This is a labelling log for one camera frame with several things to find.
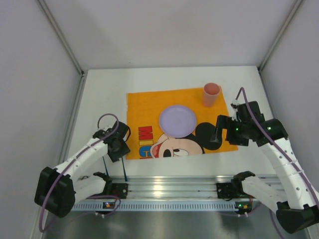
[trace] purple plate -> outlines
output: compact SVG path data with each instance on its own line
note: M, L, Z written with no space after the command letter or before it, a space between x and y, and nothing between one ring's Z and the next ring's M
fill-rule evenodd
M194 112L185 106L174 105L167 107L159 117L159 126L163 132L174 138L183 138L196 128Z

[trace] white table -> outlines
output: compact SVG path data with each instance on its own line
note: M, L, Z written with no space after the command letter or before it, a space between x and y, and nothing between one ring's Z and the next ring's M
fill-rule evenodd
M97 120L100 115L114 113L120 121L126 122L127 93L203 87L208 82L221 85L231 115L233 110L230 103L239 88L243 86L248 100L259 103L266 120L272 118L255 66L90 70L76 119L69 156L83 147L92 137L97 130ZM105 118L101 124L112 126L114 119ZM105 158L110 176L123 176L122 163L112 163L107 155ZM178 158L125 160L125 168L130 177L205 177L234 175L247 170L258 175L275 175L270 162L253 142L250 142L248 147L239 147L238 151L232 152ZM102 160L92 165L88 175L97 171L105 172Z

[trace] orange placemat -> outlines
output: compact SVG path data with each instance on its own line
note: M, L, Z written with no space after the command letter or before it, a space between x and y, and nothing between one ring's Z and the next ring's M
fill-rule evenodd
M131 152L126 159L144 159L197 155L237 150L225 140L222 145L209 142L218 115L228 115L223 93L215 104L206 108L202 104L203 88L174 91L129 93L127 124L132 134L127 144ZM194 111L196 130L185 138L172 138L163 133L159 125L161 112L172 105L183 105Z

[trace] cartoon nose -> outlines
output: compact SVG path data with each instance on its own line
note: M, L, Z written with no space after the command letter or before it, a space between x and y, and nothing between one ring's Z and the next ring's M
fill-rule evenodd
M168 149L166 149L163 153L163 157L171 157L171 153Z

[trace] gray floor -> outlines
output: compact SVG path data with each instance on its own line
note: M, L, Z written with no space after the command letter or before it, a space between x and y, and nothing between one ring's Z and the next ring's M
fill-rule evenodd
M66 222L80 214L70 213L63 219L57 219L43 238L280 239L271 223L268 209L263 206L248 218L218 212L118 212L105 219L94 214L84 215L65 226ZM286 239L308 239L305 231L293 235L281 228L280 231Z

